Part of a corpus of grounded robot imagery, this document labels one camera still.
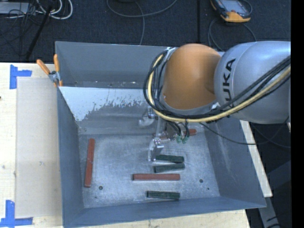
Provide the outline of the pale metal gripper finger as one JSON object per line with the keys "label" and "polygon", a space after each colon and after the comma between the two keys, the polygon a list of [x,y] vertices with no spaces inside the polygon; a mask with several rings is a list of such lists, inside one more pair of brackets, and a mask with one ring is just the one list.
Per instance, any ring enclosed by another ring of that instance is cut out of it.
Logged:
{"label": "pale metal gripper finger", "polygon": [[160,138],[154,138],[150,141],[148,147],[148,161],[155,161],[156,157],[160,155],[164,145]]}
{"label": "pale metal gripper finger", "polygon": [[154,112],[152,107],[147,107],[143,112],[141,118],[138,120],[138,125],[140,127],[146,127],[153,124],[156,120],[158,120],[157,114]]}

